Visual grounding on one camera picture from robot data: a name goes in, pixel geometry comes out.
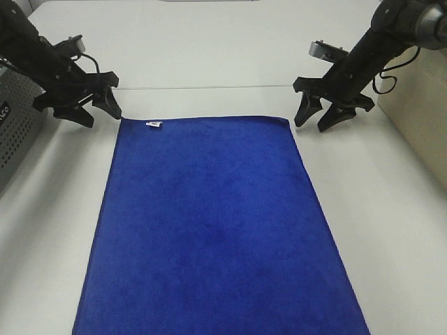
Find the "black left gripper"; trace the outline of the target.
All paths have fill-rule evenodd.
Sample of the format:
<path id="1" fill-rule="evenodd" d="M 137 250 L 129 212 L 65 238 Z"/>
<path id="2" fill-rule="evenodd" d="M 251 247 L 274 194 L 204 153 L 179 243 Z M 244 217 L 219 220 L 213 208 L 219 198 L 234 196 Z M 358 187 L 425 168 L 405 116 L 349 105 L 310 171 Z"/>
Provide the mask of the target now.
<path id="1" fill-rule="evenodd" d="M 36 77 L 34 81 L 45 90 L 33 101 L 33 107 L 39 112 L 53 107 L 55 118 L 92 128 L 94 118 L 81 105 L 84 105 L 84 99 L 93 96 L 94 107 L 107 112 L 114 119 L 122 118 L 122 110 L 112 92 L 113 87 L 118 87 L 119 78 L 112 71 L 83 73 L 80 77 L 68 79 Z"/>

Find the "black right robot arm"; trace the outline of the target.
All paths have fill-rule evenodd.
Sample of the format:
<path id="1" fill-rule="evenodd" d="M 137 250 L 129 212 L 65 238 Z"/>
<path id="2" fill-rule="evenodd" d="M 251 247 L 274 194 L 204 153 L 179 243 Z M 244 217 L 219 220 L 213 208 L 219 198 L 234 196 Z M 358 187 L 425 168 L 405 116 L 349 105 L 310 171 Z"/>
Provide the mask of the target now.
<path id="1" fill-rule="evenodd" d="M 373 100 L 362 94 L 375 77 L 388 71 L 388 63 L 410 47 L 440 50 L 446 47 L 445 1 L 382 1 L 369 29 L 351 51 L 316 40 L 309 55 L 332 64 L 321 78 L 298 77 L 293 83 L 302 100 L 294 118 L 301 127 L 322 110 L 321 100 L 331 103 L 317 126 L 323 132 L 352 119 L 356 110 L 370 111 Z"/>

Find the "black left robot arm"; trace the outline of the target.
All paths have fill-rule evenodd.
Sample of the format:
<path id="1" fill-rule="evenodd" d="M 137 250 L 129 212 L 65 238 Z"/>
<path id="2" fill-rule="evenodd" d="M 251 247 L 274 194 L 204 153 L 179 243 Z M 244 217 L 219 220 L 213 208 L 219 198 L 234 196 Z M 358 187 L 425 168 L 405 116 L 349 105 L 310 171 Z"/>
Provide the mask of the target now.
<path id="1" fill-rule="evenodd" d="M 39 112 L 51 108 L 55 118 L 91 128 L 94 118 L 84 105 L 92 103 L 114 119 L 122 118 L 112 92 L 119 78 L 100 71 L 97 60 L 85 53 L 82 36 L 51 44 L 14 1 L 1 2 L 1 65 L 43 89 L 33 102 Z"/>

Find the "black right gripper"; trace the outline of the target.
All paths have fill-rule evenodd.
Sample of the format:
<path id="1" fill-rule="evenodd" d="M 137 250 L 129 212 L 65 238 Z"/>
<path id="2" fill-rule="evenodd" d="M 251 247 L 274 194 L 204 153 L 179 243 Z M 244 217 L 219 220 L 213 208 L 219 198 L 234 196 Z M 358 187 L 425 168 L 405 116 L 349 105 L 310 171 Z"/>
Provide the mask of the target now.
<path id="1" fill-rule="evenodd" d="M 302 100 L 294 118 L 297 127 L 301 127 L 314 114 L 322 110 L 321 98 L 333 104 L 317 123 L 318 130 L 325 132 L 329 128 L 356 116 L 359 107 L 369 112 L 374 107 L 373 100 L 361 94 L 372 80 L 367 67 L 358 67 L 359 63 L 346 56 L 336 61 L 322 78 L 298 77 L 293 83 L 295 92 L 302 91 Z"/>

